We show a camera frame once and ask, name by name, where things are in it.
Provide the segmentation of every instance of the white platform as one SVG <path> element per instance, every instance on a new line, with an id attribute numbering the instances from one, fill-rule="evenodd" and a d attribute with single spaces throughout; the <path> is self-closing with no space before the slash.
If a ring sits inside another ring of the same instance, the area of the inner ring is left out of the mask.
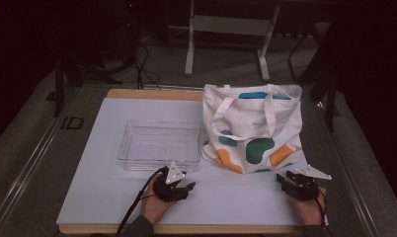
<path id="1" fill-rule="evenodd" d="M 127 171 L 118 159 L 129 119 L 202 122 L 202 103 L 104 99 L 57 224 L 119 224 L 153 171 Z M 304 157 L 294 170 L 305 167 Z M 278 170 L 285 175 L 285 169 Z M 196 182 L 190 196 L 173 206 L 162 225 L 296 226 L 294 209 L 276 182 L 276 172 L 241 175 L 206 160 L 185 182 Z M 129 221 L 139 213 L 137 207 Z"/>

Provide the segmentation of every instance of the wooden table edge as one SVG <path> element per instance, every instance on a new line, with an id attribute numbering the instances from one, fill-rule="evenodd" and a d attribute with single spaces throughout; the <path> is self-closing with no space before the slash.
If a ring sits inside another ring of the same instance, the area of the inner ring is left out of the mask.
<path id="1" fill-rule="evenodd" d="M 111 234 L 115 224 L 60 224 L 64 234 Z M 155 234 L 270 234 L 301 233 L 301 226 L 283 225 L 155 225 Z"/>
<path id="2" fill-rule="evenodd" d="M 201 101 L 202 91 L 111 89 L 107 98 Z"/>

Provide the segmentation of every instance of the tote bag handle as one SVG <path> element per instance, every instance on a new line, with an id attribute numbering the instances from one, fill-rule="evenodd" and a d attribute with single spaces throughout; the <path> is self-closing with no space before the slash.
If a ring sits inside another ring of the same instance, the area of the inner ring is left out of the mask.
<path id="1" fill-rule="evenodd" d="M 265 98 L 264 98 L 264 112 L 266 114 L 266 121 L 267 121 L 267 126 L 269 128 L 268 130 L 268 135 L 251 135 L 251 136 L 236 136 L 236 135 L 226 135 L 222 134 L 216 127 L 216 124 L 219 120 L 223 119 L 227 110 L 231 106 L 231 104 L 235 101 L 238 100 L 238 98 L 234 97 L 226 97 L 223 102 L 220 104 L 219 108 L 217 108 L 216 113 L 214 114 L 213 120 L 211 121 L 211 129 L 214 132 L 214 134 L 218 136 L 223 136 L 230 138 L 232 140 L 247 140 L 247 139 L 255 139 L 255 138 L 265 138 L 265 137 L 273 137 L 273 134 L 276 129 L 276 116 L 274 114 L 272 104 L 273 104 L 273 93 L 269 93 Z"/>

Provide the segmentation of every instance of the white tote bag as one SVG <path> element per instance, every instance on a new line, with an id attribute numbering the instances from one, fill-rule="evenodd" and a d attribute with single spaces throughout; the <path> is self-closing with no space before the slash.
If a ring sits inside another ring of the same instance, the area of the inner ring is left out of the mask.
<path id="1" fill-rule="evenodd" d="M 297 85 L 205 85 L 203 158 L 241 174 L 297 162 L 302 156 L 300 96 Z"/>

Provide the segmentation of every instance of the white table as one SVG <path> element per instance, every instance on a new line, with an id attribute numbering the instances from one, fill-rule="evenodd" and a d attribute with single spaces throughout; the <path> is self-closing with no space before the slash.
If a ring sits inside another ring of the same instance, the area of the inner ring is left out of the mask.
<path id="1" fill-rule="evenodd" d="M 123 168 L 118 154 L 124 127 L 129 119 L 151 118 L 202 122 L 201 92 L 112 90 L 102 103 L 57 218 L 61 232 L 116 233 L 138 191 L 154 172 Z M 287 169 L 305 166 L 302 157 Z M 285 169 L 278 172 L 284 175 Z M 155 233 L 300 230 L 293 206 L 276 182 L 276 172 L 241 175 L 201 160 L 198 172 L 188 173 L 186 182 L 197 184 L 187 199 L 167 212 Z M 138 213 L 139 208 L 128 221 Z"/>

